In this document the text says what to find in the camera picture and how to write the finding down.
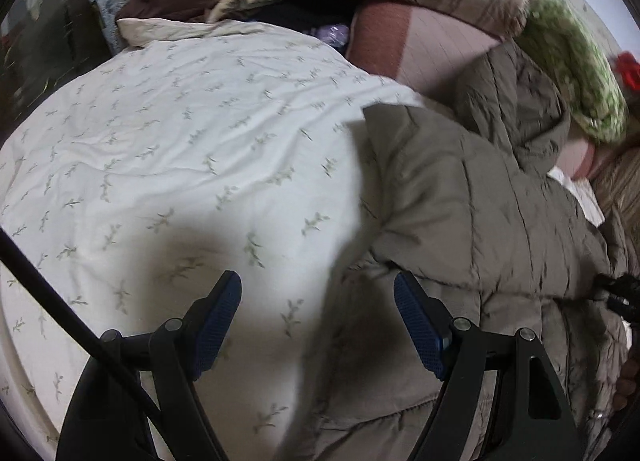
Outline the person's hand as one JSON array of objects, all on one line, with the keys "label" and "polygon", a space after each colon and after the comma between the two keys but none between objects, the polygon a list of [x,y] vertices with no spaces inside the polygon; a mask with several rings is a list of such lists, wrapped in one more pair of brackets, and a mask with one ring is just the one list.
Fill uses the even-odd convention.
[{"label": "person's hand", "polygon": [[620,376],[615,386],[613,408],[622,410],[627,406],[628,399],[634,395],[637,383],[634,381],[639,372],[639,363],[634,358],[628,358],[620,370]]}]

